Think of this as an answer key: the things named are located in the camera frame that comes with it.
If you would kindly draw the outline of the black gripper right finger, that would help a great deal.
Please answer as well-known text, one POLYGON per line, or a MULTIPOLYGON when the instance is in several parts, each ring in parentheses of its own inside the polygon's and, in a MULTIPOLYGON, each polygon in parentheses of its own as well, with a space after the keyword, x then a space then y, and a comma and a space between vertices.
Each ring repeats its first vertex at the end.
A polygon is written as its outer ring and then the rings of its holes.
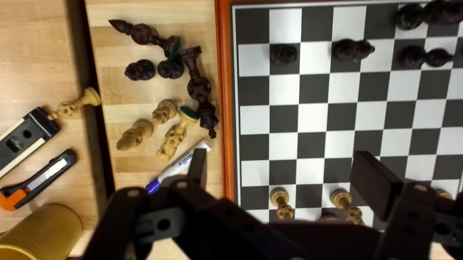
POLYGON ((356 152, 351 172, 351 185, 381 221, 393 212, 404 179, 394 173, 369 152, 356 152))

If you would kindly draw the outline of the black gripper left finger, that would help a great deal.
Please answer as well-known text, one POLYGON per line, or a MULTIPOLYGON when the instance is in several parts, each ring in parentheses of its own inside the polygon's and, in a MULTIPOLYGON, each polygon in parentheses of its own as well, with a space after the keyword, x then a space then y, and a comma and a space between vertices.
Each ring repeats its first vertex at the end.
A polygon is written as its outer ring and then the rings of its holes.
POLYGON ((187 182, 197 188, 205 188, 207 184, 207 150, 196 149, 187 173, 187 182))

